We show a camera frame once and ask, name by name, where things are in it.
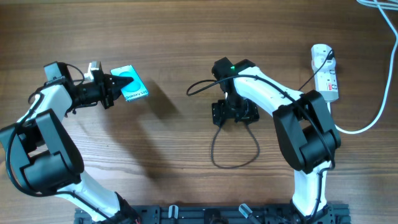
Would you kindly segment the blue screen smartphone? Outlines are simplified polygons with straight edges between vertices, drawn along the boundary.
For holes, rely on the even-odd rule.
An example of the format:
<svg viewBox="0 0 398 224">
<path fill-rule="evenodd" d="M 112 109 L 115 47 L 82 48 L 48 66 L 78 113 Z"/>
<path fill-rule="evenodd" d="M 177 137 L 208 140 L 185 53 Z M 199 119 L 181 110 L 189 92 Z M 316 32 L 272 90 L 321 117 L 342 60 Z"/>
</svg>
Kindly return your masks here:
<svg viewBox="0 0 398 224">
<path fill-rule="evenodd" d="M 141 80 L 140 76 L 132 65 L 114 68 L 110 70 L 110 72 L 114 76 L 133 78 L 133 82 L 121 89 L 121 93 L 127 102 L 147 97 L 149 95 L 149 91 L 147 90 L 144 82 Z"/>
</svg>

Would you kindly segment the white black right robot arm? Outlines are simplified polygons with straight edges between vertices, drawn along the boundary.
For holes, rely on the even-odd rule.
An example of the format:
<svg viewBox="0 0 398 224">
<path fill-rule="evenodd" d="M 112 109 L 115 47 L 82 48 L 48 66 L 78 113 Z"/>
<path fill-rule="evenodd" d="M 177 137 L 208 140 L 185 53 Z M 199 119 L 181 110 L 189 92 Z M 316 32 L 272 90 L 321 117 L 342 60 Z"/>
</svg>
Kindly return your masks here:
<svg viewBox="0 0 398 224">
<path fill-rule="evenodd" d="M 292 203 L 307 223 L 318 220 L 327 206 L 326 173 L 335 168 L 335 151 L 341 138 L 322 95 L 292 90 L 261 72 L 244 59 L 236 64 L 226 57 L 217 60 L 211 72 L 226 95 L 212 104 L 213 123 L 226 120 L 249 125 L 258 121 L 258 109 L 269 113 L 280 151 L 295 174 Z"/>
</svg>

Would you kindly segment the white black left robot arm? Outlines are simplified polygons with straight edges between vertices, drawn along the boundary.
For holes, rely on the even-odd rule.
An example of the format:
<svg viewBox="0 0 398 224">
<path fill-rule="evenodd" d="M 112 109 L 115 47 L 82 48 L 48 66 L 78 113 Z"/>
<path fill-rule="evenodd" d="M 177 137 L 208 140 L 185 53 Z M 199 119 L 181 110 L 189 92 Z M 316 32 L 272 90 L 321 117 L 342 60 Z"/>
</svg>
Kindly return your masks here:
<svg viewBox="0 0 398 224">
<path fill-rule="evenodd" d="M 47 81 L 34 91 L 27 113 L 1 129 L 6 172 L 25 195 L 68 200 L 94 223 L 140 223 L 140 215 L 117 192 L 99 184 L 85 170 L 76 144 L 62 124 L 68 113 L 101 104 L 108 109 L 132 77 L 106 74 L 101 64 L 72 78 L 65 62 L 45 65 Z"/>
</svg>

